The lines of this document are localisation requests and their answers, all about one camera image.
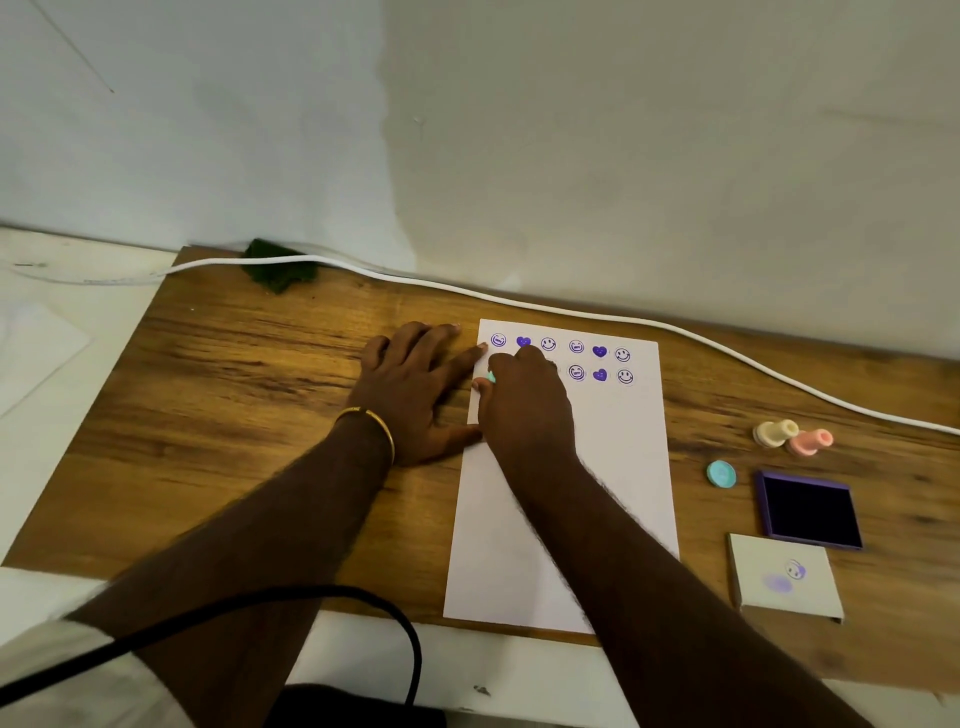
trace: white wall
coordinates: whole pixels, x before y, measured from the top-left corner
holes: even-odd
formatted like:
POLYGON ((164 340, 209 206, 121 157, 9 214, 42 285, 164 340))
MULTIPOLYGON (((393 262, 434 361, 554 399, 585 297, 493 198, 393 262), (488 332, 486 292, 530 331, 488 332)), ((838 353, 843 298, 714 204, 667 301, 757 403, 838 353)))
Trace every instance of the white wall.
POLYGON ((953 0, 39 2, 0 220, 960 356, 953 0))

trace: bracelet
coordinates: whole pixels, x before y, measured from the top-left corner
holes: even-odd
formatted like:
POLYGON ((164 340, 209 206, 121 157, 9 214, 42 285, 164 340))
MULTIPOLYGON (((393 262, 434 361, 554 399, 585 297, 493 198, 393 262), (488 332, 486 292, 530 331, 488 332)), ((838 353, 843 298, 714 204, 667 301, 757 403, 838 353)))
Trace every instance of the bracelet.
POLYGON ((394 445, 394 436, 390 434, 390 428, 387 427, 387 423, 385 423, 383 418, 376 414, 376 412, 371 412, 371 410, 367 409, 366 407, 348 407, 347 409, 341 410, 340 414, 337 415, 337 419, 334 420, 333 423, 336 425, 341 417, 348 415, 350 412, 360 412, 364 415, 370 415, 373 417, 376 423, 383 428, 383 431, 387 435, 387 439, 390 441, 390 465, 393 466, 394 462, 396 461, 396 445, 394 445))

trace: wooden table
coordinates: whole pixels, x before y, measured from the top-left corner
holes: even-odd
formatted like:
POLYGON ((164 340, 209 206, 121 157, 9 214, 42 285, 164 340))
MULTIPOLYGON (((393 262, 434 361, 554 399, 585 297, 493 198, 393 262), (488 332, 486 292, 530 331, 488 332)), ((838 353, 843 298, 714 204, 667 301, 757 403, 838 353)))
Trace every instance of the wooden table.
MULTIPOLYGON (((186 249, 179 262, 211 255, 186 249)), ((822 677, 960 692, 960 438, 888 425, 821 402, 699 344, 322 269, 282 296, 237 268, 160 287, 11 548, 5 566, 111 577, 163 547, 322 437, 358 371, 357 354, 405 321, 528 321, 660 343, 681 556, 729 600, 727 533, 758 534, 752 490, 707 485, 717 457, 849 483, 866 549, 833 550, 847 621, 767 613, 758 629, 822 677), (759 449, 751 428, 790 416, 837 445, 809 460, 759 449)), ((847 400, 960 425, 960 363, 691 326, 847 400)), ((442 421, 463 422, 468 390, 442 421)), ((339 580, 412 619, 572 641, 590 638, 443 619, 460 460, 397 470, 339 580)), ((351 605, 335 605, 350 609, 351 605)))

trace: hand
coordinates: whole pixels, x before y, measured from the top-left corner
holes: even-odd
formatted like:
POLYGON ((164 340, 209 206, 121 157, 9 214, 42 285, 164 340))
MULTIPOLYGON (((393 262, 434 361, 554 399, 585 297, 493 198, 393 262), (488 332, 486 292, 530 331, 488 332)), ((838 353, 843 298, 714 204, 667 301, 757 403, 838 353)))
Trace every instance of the hand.
POLYGON ((577 462, 573 411, 557 367, 537 347, 521 347, 516 356, 490 357, 496 384, 473 381, 480 392, 480 429, 500 467, 531 457, 577 462))
POLYGON ((487 350, 486 344, 471 347, 431 369, 441 345, 459 333, 454 324, 429 327, 413 321, 393 339, 374 336, 360 355, 360 378, 347 406, 366 407, 387 423, 397 465, 454 455, 483 437, 477 425, 438 427, 433 419, 440 395, 466 377, 487 350))

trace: right hand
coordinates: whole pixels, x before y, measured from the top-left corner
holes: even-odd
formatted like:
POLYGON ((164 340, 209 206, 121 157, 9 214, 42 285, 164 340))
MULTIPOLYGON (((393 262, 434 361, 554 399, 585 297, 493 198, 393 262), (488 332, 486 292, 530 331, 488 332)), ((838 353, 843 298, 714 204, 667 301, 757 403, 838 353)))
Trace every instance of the right hand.
POLYGON ((516 356, 490 357, 494 384, 473 381, 480 392, 480 429, 504 470, 531 458, 572 457, 573 411, 557 367, 537 347, 521 347, 516 356))

